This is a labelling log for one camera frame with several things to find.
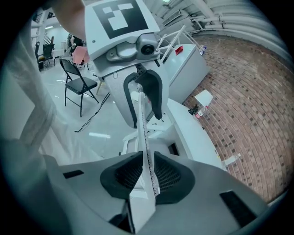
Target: pink chair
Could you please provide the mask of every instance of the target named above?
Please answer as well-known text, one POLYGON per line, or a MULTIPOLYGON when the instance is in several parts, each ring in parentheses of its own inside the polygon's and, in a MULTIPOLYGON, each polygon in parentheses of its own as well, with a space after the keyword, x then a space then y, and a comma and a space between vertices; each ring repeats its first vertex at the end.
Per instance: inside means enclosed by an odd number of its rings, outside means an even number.
POLYGON ((88 49, 87 47, 84 46, 77 46, 76 49, 73 52, 73 62, 75 64, 87 64, 87 68, 89 70, 88 67, 88 62, 90 61, 90 57, 89 57, 89 53, 88 53, 88 49))

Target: brick wall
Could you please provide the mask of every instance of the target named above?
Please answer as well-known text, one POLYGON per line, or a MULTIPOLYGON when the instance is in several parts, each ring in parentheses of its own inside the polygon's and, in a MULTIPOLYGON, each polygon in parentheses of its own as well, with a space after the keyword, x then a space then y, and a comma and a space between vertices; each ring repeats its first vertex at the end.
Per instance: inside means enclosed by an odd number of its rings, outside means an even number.
POLYGON ((194 96, 204 89, 214 96, 200 123, 222 160, 241 154, 229 173, 272 201, 293 172, 293 71, 270 50, 245 40, 195 39, 207 46, 211 70, 184 104, 194 107, 194 96))

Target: white floor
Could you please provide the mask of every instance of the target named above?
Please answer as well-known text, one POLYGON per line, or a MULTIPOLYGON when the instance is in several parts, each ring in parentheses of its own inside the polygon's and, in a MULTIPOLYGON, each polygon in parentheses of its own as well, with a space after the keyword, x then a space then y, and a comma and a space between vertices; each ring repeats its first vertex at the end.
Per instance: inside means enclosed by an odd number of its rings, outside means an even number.
MULTIPOLYGON (((86 66, 79 70, 82 76, 96 80, 99 84, 98 78, 92 75, 94 72, 93 66, 89 65, 89 69, 91 70, 88 71, 86 66)), ((88 127, 80 133, 74 132, 74 130, 79 130, 98 110, 102 100, 108 93, 106 85, 104 83, 101 85, 98 95, 96 95, 97 87, 91 90, 98 99, 99 104, 93 98, 87 95, 84 96, 82 117, 79 117, 79 107, 77 105, 69 100, 67 100, 67 106, 64 105, 66 74, 61 68, 59 61, 56 61, 55 66, 52 65, 45 68, 41 75, 46 88, 57 106, 57 110, 68 120, 68 124, 73 128, 73 134, 78 135, 98 155, 104 158, 117 156, 123 149, 122 139, 135 130, 125 123, 111 95, 98 114, 92 118, 88 127)), ((80 103, 80 96, 70 90, 67 90, 67 97, 78 104, 80 103)))

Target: bottle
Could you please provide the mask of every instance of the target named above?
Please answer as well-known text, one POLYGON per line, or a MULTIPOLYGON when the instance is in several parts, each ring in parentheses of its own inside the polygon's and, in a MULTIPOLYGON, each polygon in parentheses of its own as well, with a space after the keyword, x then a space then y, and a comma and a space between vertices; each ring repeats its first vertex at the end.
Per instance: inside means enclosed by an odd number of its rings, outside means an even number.
POLYGON ((206 48, 207 48, 207 47, 204 46, 204 47, 201 49, 201 51, 200 51, 200 55, 202 55, 202 56, 204 55, 206 48))

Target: ceiling vent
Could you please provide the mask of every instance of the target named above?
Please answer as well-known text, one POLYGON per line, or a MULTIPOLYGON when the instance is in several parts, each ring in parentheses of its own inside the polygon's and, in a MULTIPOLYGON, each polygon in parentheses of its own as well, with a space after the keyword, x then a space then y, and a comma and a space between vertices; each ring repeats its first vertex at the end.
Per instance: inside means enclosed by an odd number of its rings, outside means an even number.
POLYGON ((172 14, 170 17, 168 17, 165 21, 163 21, 163 25, 166 26, 167 24, 169 24, 170 22, 172 22, 173 20, 175 20, 176 18, 181 16, 181 11, 177 10, 174 14, 172 14))

